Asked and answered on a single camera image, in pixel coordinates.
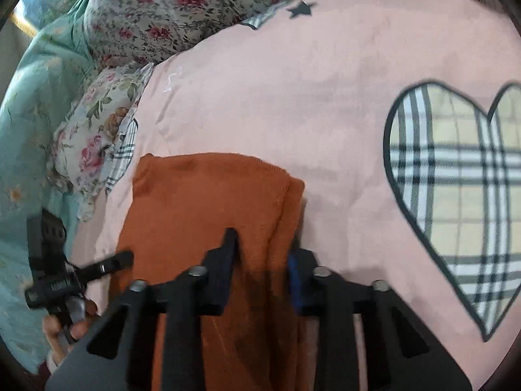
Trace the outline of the rust orange knit sweater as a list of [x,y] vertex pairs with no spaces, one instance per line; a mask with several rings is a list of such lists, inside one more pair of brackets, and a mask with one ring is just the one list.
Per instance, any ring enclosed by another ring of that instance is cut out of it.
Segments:
[[213,259],[232,274],[220,316],[204,317],[202,349],[210,390],[306,389],[305,324],[289,296],[287,262],[305,185],[286,170],[235,153],[146,154],[133,177],[133,201],[118,238],[134,254],[109,293],[133,280],[161,284],[238,235],[238,255]]

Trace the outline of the teal floral blanket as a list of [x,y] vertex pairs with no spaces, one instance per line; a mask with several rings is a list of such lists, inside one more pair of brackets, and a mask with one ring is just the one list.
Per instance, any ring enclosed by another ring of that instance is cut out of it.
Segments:
[[60,217],[72,249],[78,204],[48,181],[53,134],[98,74],[83,20],[88,0],[42,29],[21,58],[1,105],[1,338],[25,370],[35,373],[49,351],[44,311],[26,305],[32,280],[26,219],[46,208]]

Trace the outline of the large-flower patterned pillow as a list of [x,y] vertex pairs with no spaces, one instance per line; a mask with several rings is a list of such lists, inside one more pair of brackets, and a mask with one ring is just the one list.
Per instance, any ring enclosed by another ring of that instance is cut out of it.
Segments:
[[72,194],[83,222],[93,217],[94,202],[106,187],[113,156],[153,70],[152,63],[102,70],[53,134],[49,180]]

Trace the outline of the pink bed sheet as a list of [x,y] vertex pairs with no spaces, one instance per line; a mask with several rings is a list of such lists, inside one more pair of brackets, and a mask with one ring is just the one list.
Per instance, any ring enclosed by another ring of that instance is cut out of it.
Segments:
[[520,308],[481,340],[399,213],[384,121],[420,80],[489,104],[520,76],[519,34],[471,0],[311,1],[308,16],[281,9],[159,64],[137,109],[136,153],[243,153],[302,179],[305,247],[351,279],[390,279],[479,388],[515,341]]

